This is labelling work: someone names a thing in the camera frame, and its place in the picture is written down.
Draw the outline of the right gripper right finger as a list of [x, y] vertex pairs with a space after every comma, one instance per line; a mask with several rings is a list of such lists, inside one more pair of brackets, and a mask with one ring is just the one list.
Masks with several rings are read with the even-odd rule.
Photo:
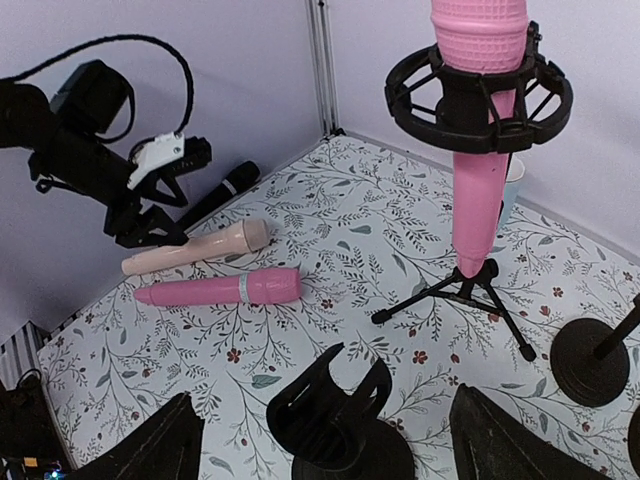
[[460, 479], [607, 477], [537, 437], [475, 387], [458, 386], [449, 422]]

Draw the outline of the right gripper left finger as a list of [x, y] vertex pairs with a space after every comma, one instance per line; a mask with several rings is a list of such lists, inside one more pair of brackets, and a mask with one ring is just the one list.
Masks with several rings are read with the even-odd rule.
[[79, 480], [197, 480], [205, 421], [175, 395], [123, 441], [67, 475]]

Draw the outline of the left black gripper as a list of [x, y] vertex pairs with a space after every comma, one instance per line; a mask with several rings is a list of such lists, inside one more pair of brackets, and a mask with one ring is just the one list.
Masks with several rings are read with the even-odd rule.
[[182, 207], [187, 199], [169, 167], [149, 174], [130, 190], [126, 184], [107, 202], [103, 231], [125, 248], [184, 245], [188, 238], [156, 202]]

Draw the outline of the beige microphone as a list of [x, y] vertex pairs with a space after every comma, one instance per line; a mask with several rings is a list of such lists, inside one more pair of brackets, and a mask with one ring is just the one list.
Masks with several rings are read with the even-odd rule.
[[162, 246], [135, 254], [121, 262], [125, 275], [142, 275], [209, 258], [243, 255], [269, 244], [263, 219], [238, 221], [217, 232], [193, 237], [181, 246]]

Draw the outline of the black microphone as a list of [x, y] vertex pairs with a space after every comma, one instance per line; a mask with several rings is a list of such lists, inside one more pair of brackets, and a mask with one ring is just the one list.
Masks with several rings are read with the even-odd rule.
[[253, 161], [248, 160], [238, 165], [228, 173], [217, 187], [179, 218], [177, 225], [183, 230], [188, 230], [195, 226], [228, 201], [247, 192], [256, 184], [260, 175], [261, 171], [258, 165]]

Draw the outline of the short pink microphone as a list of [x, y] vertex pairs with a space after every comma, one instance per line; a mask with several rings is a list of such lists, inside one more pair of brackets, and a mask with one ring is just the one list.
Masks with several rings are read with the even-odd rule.
[[297, 268], [265, 268], [235, 276], [156, 283], [134, 291], [134, 298], [153, 306], [217, 304], [278, 305], [302, 295]]

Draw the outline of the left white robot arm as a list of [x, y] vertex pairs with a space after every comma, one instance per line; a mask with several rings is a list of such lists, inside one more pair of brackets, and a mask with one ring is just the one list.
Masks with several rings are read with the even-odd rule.
[[181, 133], [157, 136], [126, 160], [103, 138], [123, 103], [128, 81], [100, 60], [80, 65], [52, 99], [36, 86], [1, 84], [1, 145], [30, 151], [31, 179], [87, 196], [107, 209], [104, 232], [126, 248], [182, 245], [187, 236], [162, 204], [183, 206], [171, 168], [185, 153]]

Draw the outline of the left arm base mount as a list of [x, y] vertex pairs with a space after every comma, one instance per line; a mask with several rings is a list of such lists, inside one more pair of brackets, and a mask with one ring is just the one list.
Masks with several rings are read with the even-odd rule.
[[70, 470], [41, 372], [27, 371], [12, 390], [1, 385], [1, 478], [65, 479]]

